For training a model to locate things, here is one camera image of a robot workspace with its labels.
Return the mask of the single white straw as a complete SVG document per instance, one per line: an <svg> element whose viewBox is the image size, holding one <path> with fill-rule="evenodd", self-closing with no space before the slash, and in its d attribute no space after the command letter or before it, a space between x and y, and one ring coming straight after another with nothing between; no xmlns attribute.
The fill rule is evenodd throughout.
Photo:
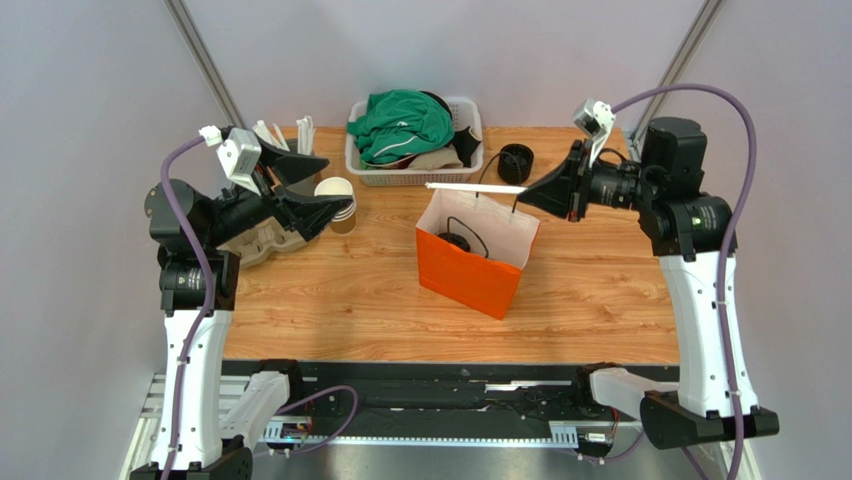
<svg viewBox="0 0 852 480"><path fill-rule="evenodd" d="M489 185L489 184L470 184L470 183L441 183L441 182L427 182L424 184L427 189L432 190L451 190L451 191L463 191L463 192L471 192L476 194L489 193L489 194L502 194L502 195L512 195L517 196L527 190L524 186L513 186L513 185Z"/></svg>

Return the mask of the orange paper bag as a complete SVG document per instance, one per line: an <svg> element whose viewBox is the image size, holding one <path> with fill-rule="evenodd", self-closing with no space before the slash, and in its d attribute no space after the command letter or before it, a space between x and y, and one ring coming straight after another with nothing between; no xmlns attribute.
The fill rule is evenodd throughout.
<svg viewBox="0 0 852 480"><path fill-rule="evenodd" d="M541 222L489 193L432 190L415 225L419 284L497 320L505 318L531 257ZM466 253L439 233L464 236Z"/></svg>

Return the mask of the black plastic cup lid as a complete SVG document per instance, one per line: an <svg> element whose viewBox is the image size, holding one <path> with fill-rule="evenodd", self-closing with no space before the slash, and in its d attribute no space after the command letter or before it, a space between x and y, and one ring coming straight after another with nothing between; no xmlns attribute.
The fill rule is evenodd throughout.
<svg viewBox="0 0 852 480"><path fill-rule="evenodd" d="M453 246L455 246L455 247L459 248L459 249L460 249L460 250L462 250L463 252L466 252L466 253L470 253L470 252L471 252L471 246L470 246L470 243L469 243L469 242L468 242L468 240L467 240L464 236L462 236L461 234L453 233L453 232L442 232L442 233L439 233L439 234L438 234L438 237L439 237L441 240L443 240L443 241L445 241L445 242L447 242L447 243L449 243L449 244L451 244L451 245L453 245Z"/></svg>

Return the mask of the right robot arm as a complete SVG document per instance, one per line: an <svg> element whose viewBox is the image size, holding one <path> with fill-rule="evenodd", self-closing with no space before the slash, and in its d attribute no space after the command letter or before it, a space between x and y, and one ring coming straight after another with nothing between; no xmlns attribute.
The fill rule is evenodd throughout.
<svg viewBox="0 0 852 480"><path fill-rule="evenodd" d="M577 141L565 160L520 195L523 204L571 222L592 205L634 210L669 291L679 349L679 378L663 383L609 362L581 366L576 405L614 409L640 421L660 450L774 436L778 415L753 390L734 306L733 212L701 189L707 138L692 120L650 122L636 161L612 164Z"/></svg>

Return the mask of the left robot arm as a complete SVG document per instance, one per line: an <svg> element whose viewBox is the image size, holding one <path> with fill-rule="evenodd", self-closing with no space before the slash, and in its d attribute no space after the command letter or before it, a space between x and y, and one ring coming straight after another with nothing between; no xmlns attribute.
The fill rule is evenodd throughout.
<svg viewBox="0 0 852 480"><path fill-rule="evenodd" d="M326 158L267 143L251 150L253 188L209 198L174 179L163 161L144 208L157 242L160 307L167 338L166 389L148 463L135 479L247 479L252 452L272 418L303 384L294 360L262 362L237 402L220 411L225 340L236 303L240 259L225 244L267 219L305 240L320 235L351 206L346 194L305 196L291 185L326 169Z"/></svg>

